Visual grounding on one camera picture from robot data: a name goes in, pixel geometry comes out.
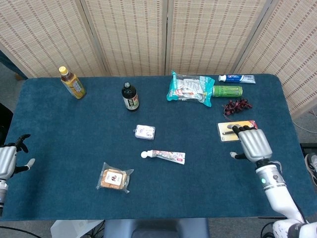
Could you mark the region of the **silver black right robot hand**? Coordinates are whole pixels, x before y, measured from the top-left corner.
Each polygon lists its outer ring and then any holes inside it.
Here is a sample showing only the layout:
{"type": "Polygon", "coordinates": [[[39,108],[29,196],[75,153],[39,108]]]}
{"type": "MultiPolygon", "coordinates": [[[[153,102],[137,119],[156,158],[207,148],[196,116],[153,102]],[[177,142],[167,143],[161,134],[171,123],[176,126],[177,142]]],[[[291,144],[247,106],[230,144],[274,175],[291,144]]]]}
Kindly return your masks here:
{"type": "Polygon", "coordinates": [[[261,129],[247,125],[234,125],[231,129],[238,136],[244,151],[243,154],[230,152],[232,158],[236,160],[247,159],[252,163],[257,163],[261,160],[269,160],[272,157],[272,149],[261,129]]]}

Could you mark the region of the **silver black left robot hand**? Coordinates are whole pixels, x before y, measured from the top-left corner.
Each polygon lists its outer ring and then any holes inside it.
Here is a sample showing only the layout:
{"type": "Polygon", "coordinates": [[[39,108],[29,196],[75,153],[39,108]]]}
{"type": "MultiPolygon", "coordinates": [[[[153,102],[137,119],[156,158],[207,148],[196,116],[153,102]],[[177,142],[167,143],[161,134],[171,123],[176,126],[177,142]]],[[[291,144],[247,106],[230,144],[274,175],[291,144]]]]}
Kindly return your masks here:
{"type": "Polygon", "coordinates": [[[30,134],[20,136],[15,143],[9,143],[0,147],[0,179],[9,180],[14,174],[28,171],[35,163],[35,158],[29,160],[24,166],[17,166],[16,159],[19,151],[28,153],[28,148],[24,140],[29,138],[30,134]]]}

